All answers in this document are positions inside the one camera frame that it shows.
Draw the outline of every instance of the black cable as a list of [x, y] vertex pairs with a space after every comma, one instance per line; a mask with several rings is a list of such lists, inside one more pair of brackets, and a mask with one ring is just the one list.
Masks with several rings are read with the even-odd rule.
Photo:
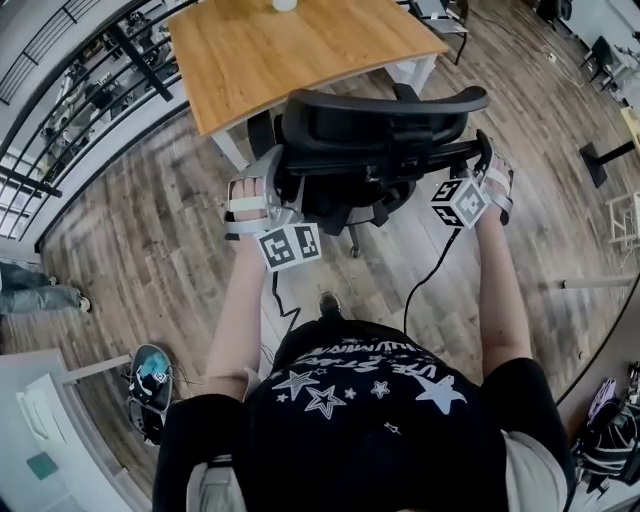
[[278, 309], [280, 310], [281, 318], [286, 318], [288, 316], [293, 315], [291, 324], [287, 329], [287, 334], [289, 334], [291, 332], [291, 329], [293, 329], [293, 326], [296, 323], [296, 320], [298, 319], [298, 315], [300, 314], [301, 309], [297, 307], [297, 308], [293, 308], [291, 311], [287, 311], [286, 313], [284, 312], [284, 308], [282, 307], [282, 299], [280, 298], [280, 295], [278, 295], [278, 272], [273, 273], [273, 281], [271, 284], [271, 294], [274, 296], [274, 298], [276, 299], [276, 302], [278, 303]]
[[461, 228], [456, 228], [455, 229], [455, 231], [449, 237], [449, 240], [447, 241], [447, 244], [444, 246], [444, 250], [442, 251], [442, 254], [440, 255], [440, 259], [438, 260], [438, 263], [436, 263], [436, 266], [433, 268], [433, 270], [431, 272], [429, 272], [429, 275], [427, 277], [425, 277], [422, 281], [420, 281], [418, 284], [416, 284], [413, 287], [413, 289], [411, 290], [411, 293], [409, 293], [409, 296], [407, 297], [407, 302], [404, 305], [404, 322], [403, 322], [404, 327], [403, 327], [403, 331], [404, 331], [405, 334], [407, 334], [407, 315], [409, 313], [409, 304], [411, 303], [411, 299], [413, 298], [413, 294], [416, 293], [418, 288], [420, 288], [424, 283], [426, 283], [429, 279], [431, 279], [433, 277], [433, 274], [435, 274], [438, 271], [438, 269], [440, 268], [440, 265], [442, 265], [442, 262], [444, 261], [444, 257], [447, 255], [447, 252], [449, 252], [449, 249], [451, 248], [451, 245], [453, 244], [455, 239], [460, 234], [460, 231], [462, 231]]

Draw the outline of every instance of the wooden table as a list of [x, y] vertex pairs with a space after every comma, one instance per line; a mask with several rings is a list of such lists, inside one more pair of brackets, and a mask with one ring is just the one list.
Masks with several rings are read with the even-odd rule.
[[299, 0], [289, 12], [271, 0], [206, 0], [169, 30], [198, 130], [238, 169], [247, 162], [227, 130], [291, 91], [386, 67], [420, 92], [447, 51], [394, 0]]
[[630, 151], [635, 150], [640, 153], [640, 121], [638, 121], [633, 107], [625, 107], [620, 110], [620, 113], [622, 114], [622, 118], [631, 133], [631, 140], [629, 142], [602, 156], [598, 156], [596, 148], [592, 142], [580, 149], [580, 154], [582, 155], [585, 164], [587, 164], [589, 174], [591, 174], [591, 178], [593, 179], [593, 183], [596, 188], [599, 188], [607, 179], [607, 172], [603, 167], [604, 164], [625, 155]]

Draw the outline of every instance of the shoe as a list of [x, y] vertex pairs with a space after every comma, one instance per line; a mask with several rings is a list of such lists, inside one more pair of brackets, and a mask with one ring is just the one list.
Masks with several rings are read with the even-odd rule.
[[91, 302], [86, 297], [80, 295], [80, 311], [88, 313], [91, 310]]
[[320, 296], [318, 309], [320, 310], [320, 316], [339, 315], [340, 311], [342, 311], [338, 298], [331, 292], [324, 292]]

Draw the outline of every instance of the white chair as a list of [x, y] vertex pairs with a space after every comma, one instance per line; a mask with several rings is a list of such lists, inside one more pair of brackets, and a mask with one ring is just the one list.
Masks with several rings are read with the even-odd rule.
[[622, 242], [627, 249], [640, 247], [640, 192], [615, 197], [605, 204], [611, 226], [609, 243]]

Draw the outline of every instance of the wooden floor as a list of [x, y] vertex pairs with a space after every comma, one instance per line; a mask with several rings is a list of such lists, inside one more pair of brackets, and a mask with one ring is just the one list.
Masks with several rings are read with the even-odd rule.
[[[516, 167], [507, 234], [535, 357], [558, 396], [603, 340], [625, 294], [563, 291], [558, 283], [619, 272], [624, 254], [607, 242], [604, 202], [640, 189], [640, 161], [633, 154], [612, 162], [609, 180], [596, 190], [578, 148], [594, 141], [606, 151], [629, 137], [618, 105], [585, 84], [586, 72], [577, 70], [583, 49], [551, 31], [519, 0], [479, 5], [471, 13], [460, 66], [439, 60], [422, 97], [444, 97], [470, 85], [489, 91], [491, 105], [471, 116], [468, 136], [483, 129]], [[451, 44], [459, 41], [454, 37]], [[549, 51], [558, 56], [557, 65], [544, 54]], [[390, 86], [380, 71], [332, 89], [387, 97]], [[246, 134], [236, 135], [248, 149]], [[215, 144], [197, 135], [189, 113], [147, 137], [88, 188], [44, 244], [47, 271], [83, 289], [93, 313], [5, 318], [2, 350], [58, 346], [69, 366], [78, 367], [159, 342], [198, 381], [230, 273], [232, 251], [222, 241], [221, 213], [233, 173]], [[346, 236], [323, 239], [322, 261], [282, 273], [285, 307], [301, 305], [301, 322], [315, 318], [320, 292], [331, 290], [347, 315], [401, 326], [409, 290], [433, 267], [450, 234], [428, 204], [443, 179], [445, 173], [425, 178], [382, 229], [363, 227], [361, 259], [350, 259]], [[636, 265], [629, 258], [624, 272], [636, 271]], [[467, 232], [417, 294], [410, 314], [410, 334], [476, 382], [479, 277], [475, 236]], [[276, 346], [287, 322], [265, 290], [265, 343]], [[155, 450], [129, 426], [125, 381], [113, 373], [88, 378], [78, 389], [115, 455], [150, 493]]]

